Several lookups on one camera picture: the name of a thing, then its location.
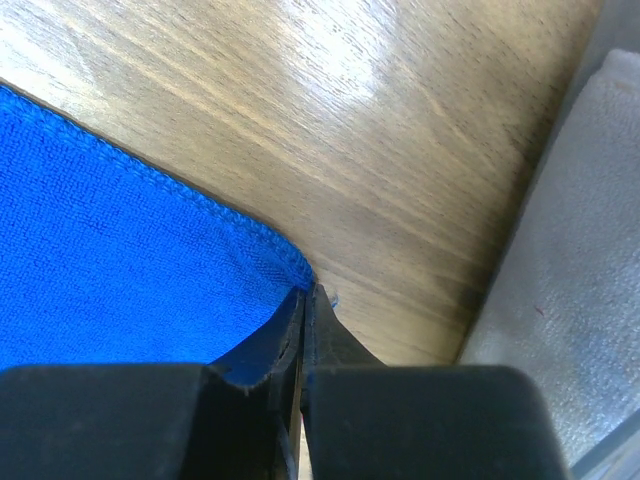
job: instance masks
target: gray cloth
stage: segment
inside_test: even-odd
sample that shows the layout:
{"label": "gray cloth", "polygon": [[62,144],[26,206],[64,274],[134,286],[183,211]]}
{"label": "gray cloth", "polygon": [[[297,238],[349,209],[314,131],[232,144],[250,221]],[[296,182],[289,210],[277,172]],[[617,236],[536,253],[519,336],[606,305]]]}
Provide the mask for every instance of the gray cloth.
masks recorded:
{"label": "gray cloth", "polygon": [[528,373],[570,465],[640,408],[640,55],[577,98],[461,360]]}

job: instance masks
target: blue cloth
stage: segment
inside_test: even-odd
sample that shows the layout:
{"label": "blue cloth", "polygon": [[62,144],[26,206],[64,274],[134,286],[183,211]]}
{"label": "blue cloth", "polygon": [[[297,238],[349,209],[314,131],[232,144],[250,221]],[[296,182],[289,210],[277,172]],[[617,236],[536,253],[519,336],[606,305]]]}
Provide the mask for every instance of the blue cloth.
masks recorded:
{"label": "blue cloth", "polygon": [[311,282],[269,227],[0,86],[0,369],[210,362]]}

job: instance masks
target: blue fabric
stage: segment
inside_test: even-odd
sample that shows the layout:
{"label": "blue fabric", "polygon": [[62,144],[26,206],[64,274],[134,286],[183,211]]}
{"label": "blue fabric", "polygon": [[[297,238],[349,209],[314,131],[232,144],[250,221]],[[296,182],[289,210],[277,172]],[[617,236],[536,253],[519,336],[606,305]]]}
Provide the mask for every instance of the blue fabric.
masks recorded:
{"label": "blue fabric", "polygon": [[310,287],[269,227],[6,87],[0,159],[0,369],[210,362]]}

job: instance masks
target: stitched hem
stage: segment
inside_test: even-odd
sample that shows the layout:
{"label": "stitched hem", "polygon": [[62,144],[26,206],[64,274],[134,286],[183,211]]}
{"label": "stitched hem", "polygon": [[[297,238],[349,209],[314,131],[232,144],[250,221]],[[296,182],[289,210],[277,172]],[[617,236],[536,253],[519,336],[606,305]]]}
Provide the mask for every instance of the stitched hem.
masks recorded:
{"label": "stitched hem", "polygon": [[145,165],[103,138],[85,131],[57,113],[33,103],[6,85],[0,85],[0,111],[8,114],[18,113],[18,122],[29,120],[42,130],[56,135],[60,141],[68,145],[95,151],[100,160],[112,162],[115,166],[149,183],[158,190],[170,195],[177,195],[196,208],[256,236],[272,247],[282,262],[292,269],[290,273],[296,277],[297,286],[305,290],[310,288],[313,271],[309,262],[295,245],[271,227],[221,205],[169,175]]}

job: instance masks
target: wooden table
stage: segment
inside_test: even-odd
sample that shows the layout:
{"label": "wooden table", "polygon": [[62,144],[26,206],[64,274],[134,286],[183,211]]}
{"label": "wooden table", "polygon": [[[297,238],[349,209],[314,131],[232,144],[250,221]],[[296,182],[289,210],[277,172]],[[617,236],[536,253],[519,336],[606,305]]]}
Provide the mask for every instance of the wooden table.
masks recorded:
{"label": "wooden table", "polygon": [[5,1],[0,76],[279,229],[382,360],[446,363],[600,2]]}

